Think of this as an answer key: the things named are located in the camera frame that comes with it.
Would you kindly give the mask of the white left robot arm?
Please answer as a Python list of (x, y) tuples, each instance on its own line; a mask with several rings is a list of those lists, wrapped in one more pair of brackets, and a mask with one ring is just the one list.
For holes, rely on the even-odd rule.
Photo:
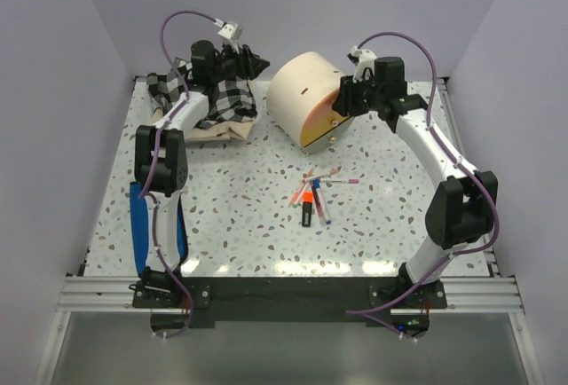
[(189, 176), (187, 141), (245, 139), (257, 118), (249, 87), (270, 65), (248, 45), (217, 49), (208, 40), (194, 43), (190, 60), (171, 62), (165, 75), (146, 78), (148, 95), (162, 117), (136, 130), (130, 218), (141, 288), (153, 290), (164, 307), (184, 296), (179, 267), (188, 243), (181, 192)]

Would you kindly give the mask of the grey-green bottom drawer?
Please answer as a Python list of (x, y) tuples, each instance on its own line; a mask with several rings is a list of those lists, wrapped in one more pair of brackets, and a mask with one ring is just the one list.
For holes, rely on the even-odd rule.
[(316, 138), (310, 144), (303, 146), (301, 148), (304, 155), (311, 155), (319, 153), (330, 146), (334, 145), (352, 125), (354, 118), (348, 118), (345, 121), (338, 122), (333, 120), (331, 122), (331, 128), (325, 131), (320, 137)]

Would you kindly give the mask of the blue capped white marker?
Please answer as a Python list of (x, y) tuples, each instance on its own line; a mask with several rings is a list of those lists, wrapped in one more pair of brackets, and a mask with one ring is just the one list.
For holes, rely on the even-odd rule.
[(323, 194), (321, 187), (320, 187), (320, 181), (318, 179), (315, 179), (313, 181), (313, 183), (314, 183), (315, 192), (318, 195), (320, 210), (321, 210), (321, 213), (323, 215), (324, 223), (326, 225), (330, 225), (331, 224), (331, 217), (330, 217), (330, 214), (329, 214), (328, 209), (327, 209), (327, 202), (325, 200), (324, 194)]

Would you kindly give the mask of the orange capped marker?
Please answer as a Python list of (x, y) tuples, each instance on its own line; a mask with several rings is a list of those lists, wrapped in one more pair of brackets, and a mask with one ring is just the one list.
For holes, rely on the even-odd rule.
[(301, 197), (303, 196), (304, 192), (305, 192), (305, 187), (307, 186), (307, 182), (303, 181), (298, 190), (295, 192), (295, 194), (293, 195), (293, 197), (291, 198), (289, 205), (291, 207), (295, 207), (298, 203), (298, 201), (301, 199)]

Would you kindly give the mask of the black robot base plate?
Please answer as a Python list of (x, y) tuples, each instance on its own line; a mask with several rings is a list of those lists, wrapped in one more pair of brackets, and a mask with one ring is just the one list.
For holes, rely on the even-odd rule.
[(431, 309), (447, 306), (440, 281), (419, 287), (396, 304), (393, 318), (381, 307), (393, 300), (393, 277), (187, 277), (178, 287), (171, 279), (140, 280), (129, 286), (136, 309), (152, 310), (154, 331), (212, 328), (218, 322), (358, 322), (353, 313), (372, 309), (381, 322), (404, 332), (425, 332)]

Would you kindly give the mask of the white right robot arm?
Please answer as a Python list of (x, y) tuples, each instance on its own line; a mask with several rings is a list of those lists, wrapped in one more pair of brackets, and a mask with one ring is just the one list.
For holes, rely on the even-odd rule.
[(426, 100), (409, 93), (402, 59), (378, 58), (366, 49), (348, 58), (355, 70), (341, 78), (333, 110), (349, 117), (377, 113), (412, 150), (435, 190), (425, 214), (425, 241), (399, 268), (393, 292), (401, 305), (413, 308), (453, 257), (472, 252), (472, 244), (496, 231), (498, 180), (466, 161), (432, 120)]

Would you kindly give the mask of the yellow drawer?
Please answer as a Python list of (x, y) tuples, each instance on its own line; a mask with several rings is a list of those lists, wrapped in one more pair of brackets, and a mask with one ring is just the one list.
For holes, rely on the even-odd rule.
[(306, 117), (301, 129), (300, 146), (307, 147), (346, 120), (347, 117), (341, 116), (330, 106), (314, 108)]

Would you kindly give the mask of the orange black highlighter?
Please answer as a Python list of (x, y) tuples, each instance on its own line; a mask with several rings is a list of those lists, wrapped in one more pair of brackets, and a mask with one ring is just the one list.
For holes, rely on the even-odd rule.
[(312, 224), (312, 203), (312, 192), (305, 192), (302, 203), (302, 226), (304, 228), (309, 228)]

